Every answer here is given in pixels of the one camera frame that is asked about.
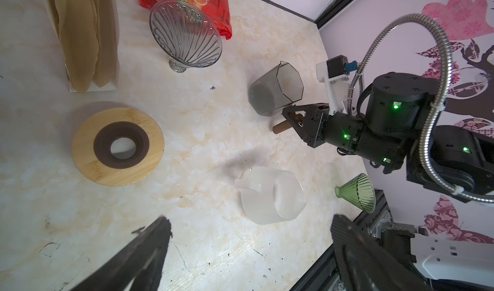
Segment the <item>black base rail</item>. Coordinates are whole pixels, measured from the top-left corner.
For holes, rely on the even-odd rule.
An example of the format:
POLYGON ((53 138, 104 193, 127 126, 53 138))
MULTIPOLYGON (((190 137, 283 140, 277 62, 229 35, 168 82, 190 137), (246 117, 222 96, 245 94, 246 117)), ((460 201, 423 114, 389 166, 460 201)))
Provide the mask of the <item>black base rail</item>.
POLYGON ((378 243, 378 228, 391 222, 392 216, 382 190, 376 191, 373 213, 362 212, 353 222, 337 216, 331 227, 334 243, 294 284, 292 290, 378 290, 372 275, 378 260, 370 252, 371 242, 378 243))

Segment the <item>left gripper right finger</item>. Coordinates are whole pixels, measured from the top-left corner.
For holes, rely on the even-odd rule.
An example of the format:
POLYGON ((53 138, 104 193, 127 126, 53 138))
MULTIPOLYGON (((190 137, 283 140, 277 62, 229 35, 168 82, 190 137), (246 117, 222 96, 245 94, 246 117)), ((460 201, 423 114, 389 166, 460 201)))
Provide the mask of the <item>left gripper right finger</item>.
POLYGON ((346 290, 428 290, 371 237, 344 215, 331 224, 338 272, 346 290))

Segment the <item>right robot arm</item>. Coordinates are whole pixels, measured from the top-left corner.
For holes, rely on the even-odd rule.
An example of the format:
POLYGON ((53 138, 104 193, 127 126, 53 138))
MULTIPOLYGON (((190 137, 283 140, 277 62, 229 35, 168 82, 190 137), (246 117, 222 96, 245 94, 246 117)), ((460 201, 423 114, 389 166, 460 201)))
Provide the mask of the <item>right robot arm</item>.
MULTIPOLYGON (((359 97, 365 113, 334 112, 328 104, 289 106, 283 116, 310 147, 336 147, 342 156, 367 159, 385 174, 405 167, 407 180, 441 192, 422 166, 419 140, 438 82, 409 73, 387 73, 359 97)), ((493 202, 493 139, 458 126, 434 125, 430 163, 462 202, 493 202)))

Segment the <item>coffee filter paper box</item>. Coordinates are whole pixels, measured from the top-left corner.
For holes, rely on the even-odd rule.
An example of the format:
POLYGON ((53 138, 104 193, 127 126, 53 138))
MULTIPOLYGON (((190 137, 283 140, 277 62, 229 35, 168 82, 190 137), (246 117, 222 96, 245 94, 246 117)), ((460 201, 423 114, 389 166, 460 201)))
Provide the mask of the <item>coffee filter paper box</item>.
POLYGON ((45 0, 63 51, 71 92, 117 88, 119 24, 116 0, 45 0))

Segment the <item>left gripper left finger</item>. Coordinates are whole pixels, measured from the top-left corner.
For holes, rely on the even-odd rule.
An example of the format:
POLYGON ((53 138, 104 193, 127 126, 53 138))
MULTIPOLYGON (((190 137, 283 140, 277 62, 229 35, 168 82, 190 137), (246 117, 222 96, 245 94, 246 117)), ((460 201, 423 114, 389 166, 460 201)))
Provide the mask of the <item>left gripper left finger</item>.
POLYGON ((158 290, 171 229, 169 219, 158 217, 73 290, 158 290))

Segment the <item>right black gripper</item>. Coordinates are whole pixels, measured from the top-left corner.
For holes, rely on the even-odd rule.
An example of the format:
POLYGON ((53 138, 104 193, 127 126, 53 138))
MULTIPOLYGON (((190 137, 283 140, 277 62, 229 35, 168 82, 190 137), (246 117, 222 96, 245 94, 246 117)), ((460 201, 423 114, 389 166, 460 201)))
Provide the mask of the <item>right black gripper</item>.
POLYGON ((325 143, 323 132, 329 117, 329 104, 288 106, 282 115, 309 147, 317 148, 325 143))

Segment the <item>wooden dripper ring stand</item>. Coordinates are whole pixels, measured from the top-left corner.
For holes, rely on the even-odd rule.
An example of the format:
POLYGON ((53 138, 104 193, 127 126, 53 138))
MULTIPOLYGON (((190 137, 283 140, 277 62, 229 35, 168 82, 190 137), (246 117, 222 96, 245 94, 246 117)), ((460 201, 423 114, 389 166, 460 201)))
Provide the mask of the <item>wooden dripper ring stand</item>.
POLYGON ((106 186, 131 185, 160 163, 164 138, 159 125, 132 108, 110 108, 89 117, 77 130, 72 157, 89 180, 106 186))

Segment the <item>green glass dripper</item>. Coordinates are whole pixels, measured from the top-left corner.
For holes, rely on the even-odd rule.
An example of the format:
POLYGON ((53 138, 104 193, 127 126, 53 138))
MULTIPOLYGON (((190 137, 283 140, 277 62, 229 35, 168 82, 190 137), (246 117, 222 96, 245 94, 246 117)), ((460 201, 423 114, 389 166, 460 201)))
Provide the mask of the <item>green glass dripper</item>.
POLYGON ((361 209, 372 214, 376 208, 376 193, 369 177, 361 173, 342 186, 335 187, 335 194, 361 209))

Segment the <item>grey glass pitcher wooden handle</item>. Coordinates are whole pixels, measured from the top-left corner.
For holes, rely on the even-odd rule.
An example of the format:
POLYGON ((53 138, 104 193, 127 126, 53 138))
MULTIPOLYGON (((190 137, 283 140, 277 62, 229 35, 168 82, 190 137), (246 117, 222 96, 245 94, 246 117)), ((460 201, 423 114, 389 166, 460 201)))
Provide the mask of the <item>grey glass pitcher wooden handle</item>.
POLYGON ((248 101, 255 112, 272 117, 303 98, 300 73, 289 63, 277 66, 248 86, 248 101))

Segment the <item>frosted white glass pitcher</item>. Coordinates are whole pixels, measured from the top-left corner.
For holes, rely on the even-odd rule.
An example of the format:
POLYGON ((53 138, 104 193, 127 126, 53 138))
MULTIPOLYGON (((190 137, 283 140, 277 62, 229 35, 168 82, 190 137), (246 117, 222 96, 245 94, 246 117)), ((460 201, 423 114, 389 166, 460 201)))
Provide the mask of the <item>frosted white glass pitcher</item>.
POLYGON ((305 191, 297 176, 270 167, 254 167, 234 181, 243 211, 258 225, 292 221, 306 207, 305 191))

